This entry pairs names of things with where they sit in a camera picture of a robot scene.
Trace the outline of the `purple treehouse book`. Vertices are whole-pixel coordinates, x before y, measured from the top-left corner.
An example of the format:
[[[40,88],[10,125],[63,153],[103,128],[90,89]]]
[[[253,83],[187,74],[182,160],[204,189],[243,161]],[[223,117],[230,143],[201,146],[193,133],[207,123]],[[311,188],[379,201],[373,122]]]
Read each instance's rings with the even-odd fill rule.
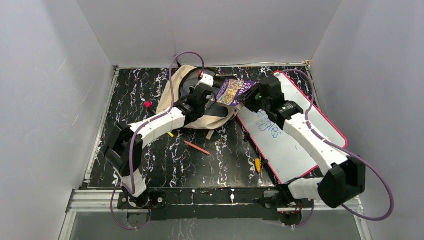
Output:
[[[216,101],[230,107],[236,107],[241,103],[242,95],[247,93],[256,82],[240,80],[240,79],[226,79],[216,95]]]

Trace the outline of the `cream canvas student bag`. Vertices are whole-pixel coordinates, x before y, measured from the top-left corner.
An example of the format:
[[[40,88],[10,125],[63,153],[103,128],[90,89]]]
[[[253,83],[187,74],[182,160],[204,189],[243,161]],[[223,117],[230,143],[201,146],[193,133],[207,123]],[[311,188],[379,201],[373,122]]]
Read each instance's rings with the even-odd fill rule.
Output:
[[[197,85],[200,71],[212,75],[214,79],[213,87]],[[227,117],[204,116],[208,102],[213,99],[215,102],[224,81],[227,79],[238,79],[236,75],[220,75],[211,68],[202,69],[190,65],[183,65],[171,77],[172,83],[167,83],[156,108],[156,114],[166,111],[171,105],[181,107],[185,114],[186,122],[184,128],[194,130],[208,130],[209,140],[214,131],[228,121],[234,119],[239,111],[244,107],[242,103],[232,107],[227,106]]]

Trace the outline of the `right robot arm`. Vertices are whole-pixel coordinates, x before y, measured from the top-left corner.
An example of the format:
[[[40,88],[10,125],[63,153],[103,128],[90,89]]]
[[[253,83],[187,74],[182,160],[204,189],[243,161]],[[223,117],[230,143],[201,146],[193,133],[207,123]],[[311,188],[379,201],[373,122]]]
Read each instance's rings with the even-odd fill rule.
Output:
[[[331,146],[347,140],[286,75],[260,79],[241,101],[239,120],[280,181],[286,206],[309,199],[337,208],[365,191],[365,165]]]

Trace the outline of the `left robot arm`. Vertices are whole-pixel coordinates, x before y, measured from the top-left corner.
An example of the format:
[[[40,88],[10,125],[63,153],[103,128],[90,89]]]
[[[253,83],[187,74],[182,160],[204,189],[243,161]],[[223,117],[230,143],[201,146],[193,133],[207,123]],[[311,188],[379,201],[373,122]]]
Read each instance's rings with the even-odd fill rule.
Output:
[[[157,106],[157,114],[139,122],[116,123],[100,155],[117,171],[130,202],[137,208],[149,203],[149,194],[140,166],[143,150],[161,136],[184,127],[200,129],[200,122],[217,109],[221,83],[195,83],[187,87],[167,85]]]

